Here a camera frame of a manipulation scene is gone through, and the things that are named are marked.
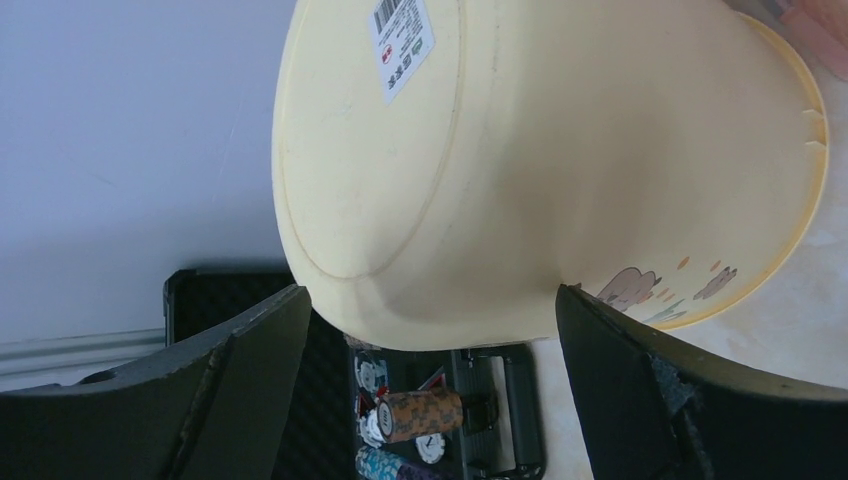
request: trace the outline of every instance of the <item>gray wall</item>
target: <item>gray wall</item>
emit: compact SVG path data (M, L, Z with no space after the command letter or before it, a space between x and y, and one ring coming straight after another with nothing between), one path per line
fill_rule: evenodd
M284 261L294 0L0 2L0 343L162 327L181 267Z

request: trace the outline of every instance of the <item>white floor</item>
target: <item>white floor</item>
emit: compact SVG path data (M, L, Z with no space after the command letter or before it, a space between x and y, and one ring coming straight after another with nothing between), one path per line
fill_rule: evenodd
M756 0L728 3L785 33ZM819 212L800 247L763 288L718 317L672 333L755 368L848 388L848 83L796 47L819 80L830 120L830 169ZM533 348L548 449L545 478L591 479L559 341Z

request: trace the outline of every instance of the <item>cream-colored bucket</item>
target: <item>cream-colored bucket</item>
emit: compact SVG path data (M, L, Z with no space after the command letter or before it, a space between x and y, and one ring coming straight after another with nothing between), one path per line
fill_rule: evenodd
M377 345L556 335L560 283L679 327L798 243L825 118L791 47L717 0L301 0L280 234L315 309Z

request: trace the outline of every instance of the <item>red symbol on label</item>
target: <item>red symbol on label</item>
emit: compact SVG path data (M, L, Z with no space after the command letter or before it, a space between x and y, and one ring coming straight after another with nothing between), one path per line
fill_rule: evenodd
M386 48L383 49L383 63L389 63L389 60L392 58L392 46L386 45Z

